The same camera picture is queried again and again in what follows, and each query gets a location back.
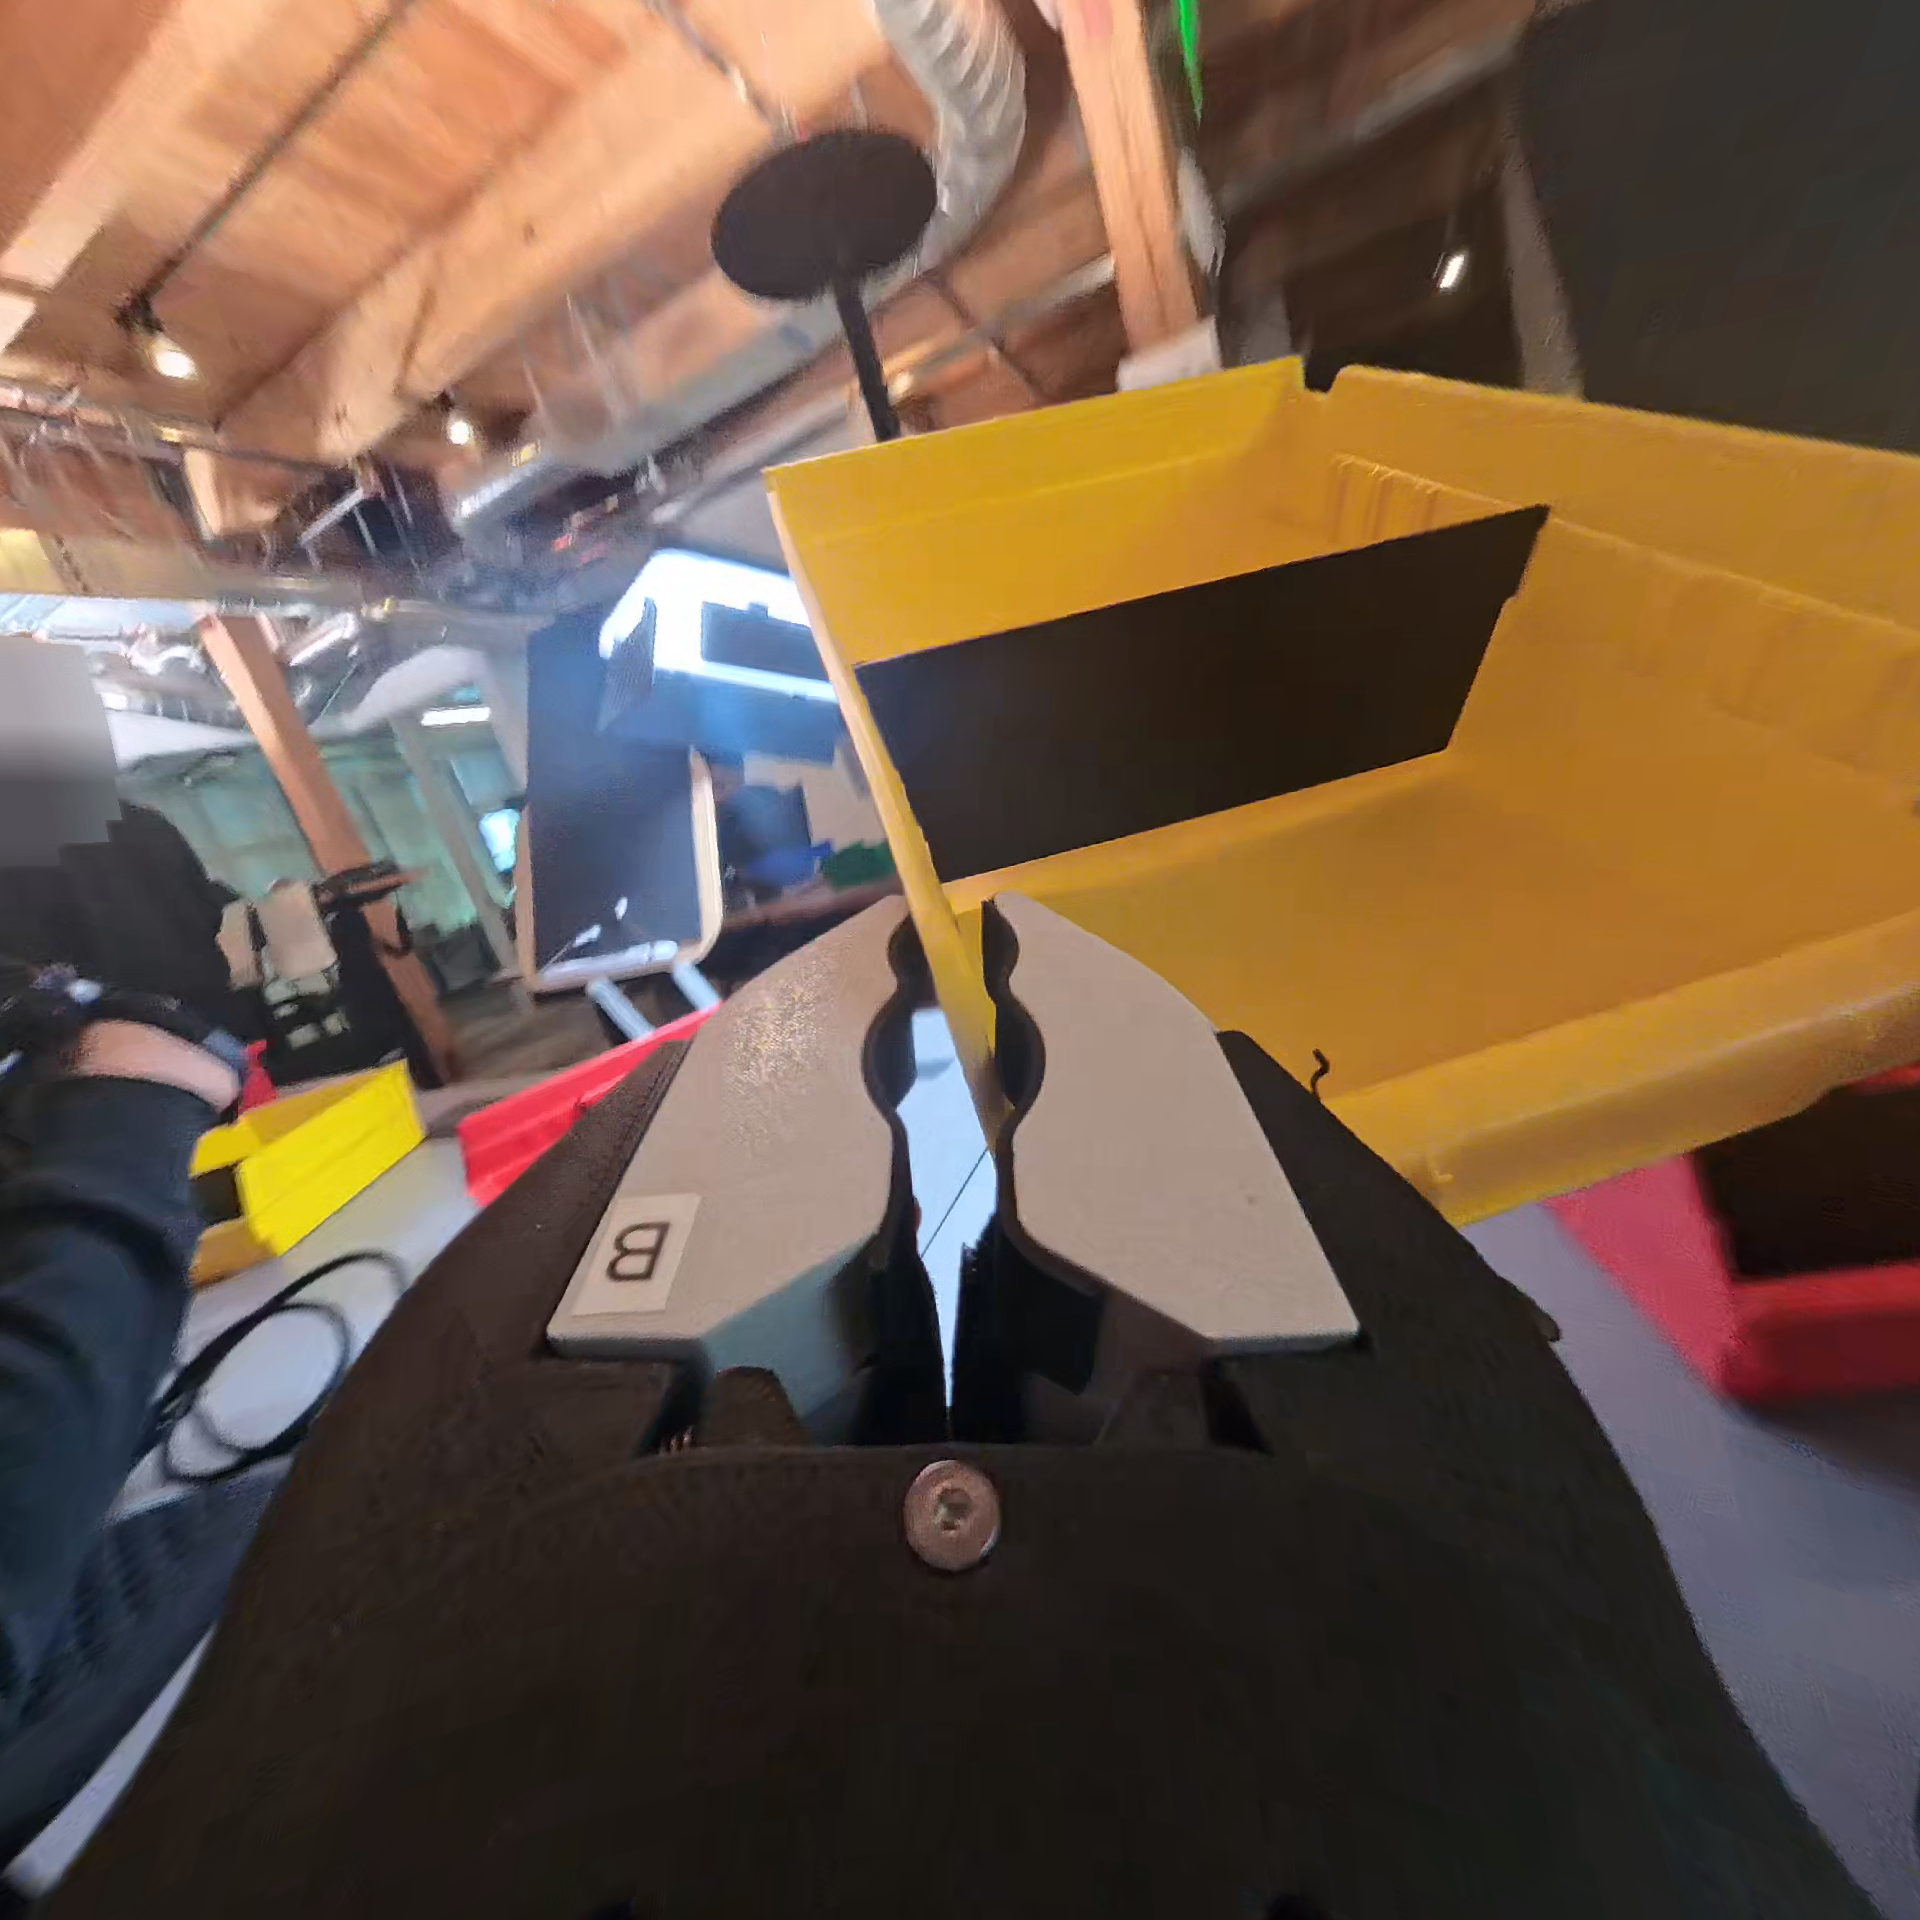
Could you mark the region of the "silver air duct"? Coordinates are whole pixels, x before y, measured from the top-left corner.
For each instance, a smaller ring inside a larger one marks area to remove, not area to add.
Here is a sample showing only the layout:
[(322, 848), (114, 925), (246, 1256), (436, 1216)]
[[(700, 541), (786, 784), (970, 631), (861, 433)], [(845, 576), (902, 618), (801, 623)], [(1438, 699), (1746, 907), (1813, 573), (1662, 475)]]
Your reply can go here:
[(934, 211), (888, 291), (950, 263), (1012, 182), (1027, 134), (1025, 50), (996, 3), (872, 3), (896, 63), (932, 107)]

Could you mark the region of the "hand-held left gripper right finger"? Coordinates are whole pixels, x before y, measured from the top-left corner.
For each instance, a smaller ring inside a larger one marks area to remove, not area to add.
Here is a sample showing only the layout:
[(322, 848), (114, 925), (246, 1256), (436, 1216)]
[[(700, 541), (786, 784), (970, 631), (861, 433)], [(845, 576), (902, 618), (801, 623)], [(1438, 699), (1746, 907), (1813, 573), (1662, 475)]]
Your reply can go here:
[(1345, 1291), (1218, 1030), (1025, 895), (981, 914), (995, 1215), (964, 1262), (950, 1430), (1097, 1439), (1140, 1386), (1334, 1354)]

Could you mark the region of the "small yellow plastic bin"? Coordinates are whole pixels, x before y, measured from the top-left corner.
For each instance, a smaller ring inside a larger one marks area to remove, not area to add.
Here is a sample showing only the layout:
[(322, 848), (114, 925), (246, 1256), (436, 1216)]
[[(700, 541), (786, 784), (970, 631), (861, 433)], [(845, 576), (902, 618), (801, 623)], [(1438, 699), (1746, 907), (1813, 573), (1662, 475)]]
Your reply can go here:
[(216, 1127), (190, 1166), (201, 1219), (190, 1285), (289, 1256), (424, 1139), (405, 1063), (276, 1096)]

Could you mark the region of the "black bin divider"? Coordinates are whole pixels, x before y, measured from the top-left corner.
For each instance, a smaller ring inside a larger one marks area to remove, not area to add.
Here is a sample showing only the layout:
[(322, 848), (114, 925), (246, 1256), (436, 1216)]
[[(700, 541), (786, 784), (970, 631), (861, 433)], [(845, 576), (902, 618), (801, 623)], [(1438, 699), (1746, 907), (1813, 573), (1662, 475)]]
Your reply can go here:
[(867, 663), (939, 880), (1440, 755), (1545, 504)]

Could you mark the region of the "black round disc stand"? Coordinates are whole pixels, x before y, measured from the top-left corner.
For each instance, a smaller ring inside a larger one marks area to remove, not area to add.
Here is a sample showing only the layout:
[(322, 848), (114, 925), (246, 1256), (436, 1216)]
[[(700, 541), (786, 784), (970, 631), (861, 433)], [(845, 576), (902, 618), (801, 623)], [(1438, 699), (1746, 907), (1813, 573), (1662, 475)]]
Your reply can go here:
[(938, 207), (938, 176), (913, 141), (834, 129), (765, 157), (712, 223), (713, 266), (741, 295), (832, 303), (877, 442), (896, 442), (902, 430), (867, 286), (914, 254)]

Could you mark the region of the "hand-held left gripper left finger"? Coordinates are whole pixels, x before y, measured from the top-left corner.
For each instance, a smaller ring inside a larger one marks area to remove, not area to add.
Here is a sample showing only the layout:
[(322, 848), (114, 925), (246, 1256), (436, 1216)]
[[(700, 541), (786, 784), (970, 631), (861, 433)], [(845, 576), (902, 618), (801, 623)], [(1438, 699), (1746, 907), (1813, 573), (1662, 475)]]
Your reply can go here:
[(700, 1386), (771, 1374), (832, 1445), (949, 1433), (938, 1304), (898, 1110), (924, 960), (905, 901), (858, 913), (688, 1045), (560, 1297), (569, 1360)]

